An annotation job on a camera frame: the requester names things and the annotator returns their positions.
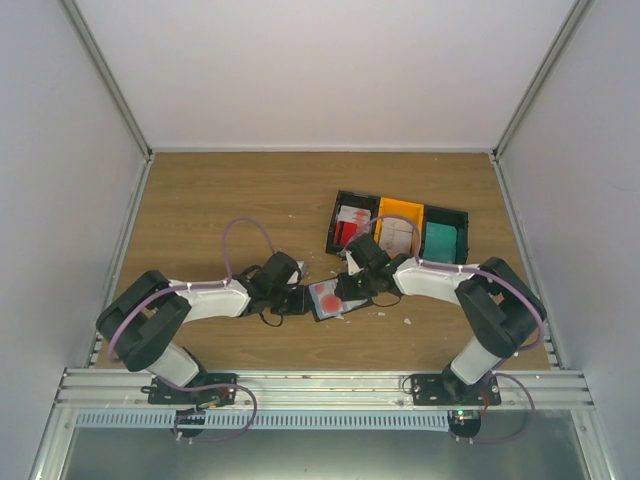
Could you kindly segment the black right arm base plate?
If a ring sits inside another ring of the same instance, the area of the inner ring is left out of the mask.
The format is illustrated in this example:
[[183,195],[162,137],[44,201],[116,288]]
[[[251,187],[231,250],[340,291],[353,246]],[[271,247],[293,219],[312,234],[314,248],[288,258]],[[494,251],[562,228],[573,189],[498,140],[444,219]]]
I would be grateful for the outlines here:
[[401,383],[415,406],[498,406],[502,403],[496,380],[466,385],[441,373],[414,373]]

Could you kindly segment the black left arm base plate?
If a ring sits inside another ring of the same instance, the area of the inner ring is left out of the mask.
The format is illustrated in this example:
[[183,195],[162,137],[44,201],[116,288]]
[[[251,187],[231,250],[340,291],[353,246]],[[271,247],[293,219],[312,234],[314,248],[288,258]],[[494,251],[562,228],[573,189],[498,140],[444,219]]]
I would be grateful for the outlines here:
[[234,404],[237,380],[235,373],[207,372],[199,374],[186,387],[176,389],[154,378],[150,385],[141,388],[141,393],[152,405],[221,407]]

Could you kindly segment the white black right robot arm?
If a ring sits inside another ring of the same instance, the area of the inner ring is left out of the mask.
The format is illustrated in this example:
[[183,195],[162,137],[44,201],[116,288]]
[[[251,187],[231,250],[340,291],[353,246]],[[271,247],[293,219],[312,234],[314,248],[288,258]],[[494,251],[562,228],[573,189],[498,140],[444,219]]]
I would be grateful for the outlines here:
[[501,258],[481,264],[449,264],[411,254],[392,258],[369,234],[345,247],[348,272],[338,276],[336,294],[345,301],[371,300],[380,293],[421,296],[461,307],[472,339],[441,374],[444,396],[464,405],[474,398],[481,380],[495,367],[545,334],[544,305]]

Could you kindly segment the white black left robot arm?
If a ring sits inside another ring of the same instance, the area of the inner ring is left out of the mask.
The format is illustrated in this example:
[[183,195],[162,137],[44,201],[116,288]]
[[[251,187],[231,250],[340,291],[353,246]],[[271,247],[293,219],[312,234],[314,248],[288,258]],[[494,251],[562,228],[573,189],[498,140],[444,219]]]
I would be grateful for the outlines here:
[[174,337],[185,323],[270,312],[280,318],[309,310],[300,285],[306,266],[283,252],[229,279],[181,282],[157,270],[141,275],[96,320],[108,355],[131,372],[146,370],[185,404],[203,398],[205,368]]

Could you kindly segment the black leather card holder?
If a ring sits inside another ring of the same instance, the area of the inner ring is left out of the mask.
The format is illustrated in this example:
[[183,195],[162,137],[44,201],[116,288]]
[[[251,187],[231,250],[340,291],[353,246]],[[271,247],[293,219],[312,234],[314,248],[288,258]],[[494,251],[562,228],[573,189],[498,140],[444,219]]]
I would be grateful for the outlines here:
[[323,280],[309,286],[312,302],[311,313],[316,322],[343,315],[373,304],[371,300],[342,300],[337,296],[338,280],[336,278]]

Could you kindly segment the white red april card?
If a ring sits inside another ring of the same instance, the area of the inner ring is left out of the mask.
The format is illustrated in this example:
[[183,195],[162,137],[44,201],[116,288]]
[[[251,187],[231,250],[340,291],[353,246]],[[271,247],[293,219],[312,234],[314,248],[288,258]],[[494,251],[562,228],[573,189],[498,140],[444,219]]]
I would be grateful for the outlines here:
[[316,321],[324,321],[344,312],[344,303],[335,292],[337,284],[336,279],[330,279],[309,286]]

